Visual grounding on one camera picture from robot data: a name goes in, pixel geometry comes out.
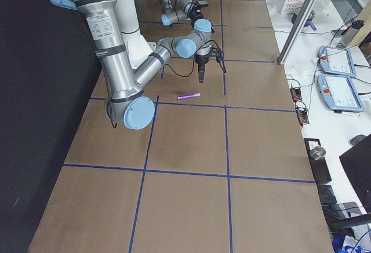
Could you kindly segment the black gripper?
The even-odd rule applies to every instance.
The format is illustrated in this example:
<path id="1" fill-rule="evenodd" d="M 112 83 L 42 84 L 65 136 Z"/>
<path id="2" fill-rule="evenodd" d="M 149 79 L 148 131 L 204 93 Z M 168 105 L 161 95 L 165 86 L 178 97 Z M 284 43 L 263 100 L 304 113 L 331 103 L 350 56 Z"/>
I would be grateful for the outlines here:
<path id="1" fill-rule="evenodd" d="M 191 21 L 203 19 L 202 9 L 208 6 L 209 4 L 205 0 L 191 2 L 190 7 L 187 10 L 187 19 Z"/>
<path id="2" fill-rule="evenodd" d="M 209 59 L 214 57 L 216 62 L 219 64 L 223 72 L 227 72 L 224 63 L 224 53 L 221 47 L 215 40 L 209 40 L 205 43 L 205 46 L 200 48 L 195 54 L 195 62 L 198 65 L 198 81 L 199 83 L 204 82 L 205 78 L 205 66 L 209 62 Z"/>

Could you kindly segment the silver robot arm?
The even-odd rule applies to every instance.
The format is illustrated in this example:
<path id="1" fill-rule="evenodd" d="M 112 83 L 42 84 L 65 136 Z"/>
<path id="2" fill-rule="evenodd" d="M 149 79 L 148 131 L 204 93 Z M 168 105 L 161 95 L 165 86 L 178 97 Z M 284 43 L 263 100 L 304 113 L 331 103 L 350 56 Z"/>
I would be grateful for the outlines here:
<path id="1" fill-rule="evenodd" d="M 177 9 L 171 0 L 159 0 L 162 8 L 161 20 L 164 26 L 172 25 L 178 21 L 188 20 L 194 27 L 197 20 L 203 19 L 202 9 L 209 6 L 205 0 L 176 0 Z"/>
<path id="2" fill-rule="evenodd" d="M 211 39 L 213 24 L 201 9 L 205 1 L 159 0 L 162 23 L 171 25 L 186 19 L 192 31 L 186 36 L 163 38 L 148 43 L 140 32 L 134 0 L 50 0 L 54 6 L 77 10 L 85 15 L 103 65 L 108 96 L 107 116 L 112 124 L 129 129 L 147 127 L 155 113 L 153 101 L 144 95 L 145 85 L 173 56 L 193 57 L 198 64 L 198 79 L 204 80 L 205 66 L 211 57 L 223 64 L 223 52 Z"/>

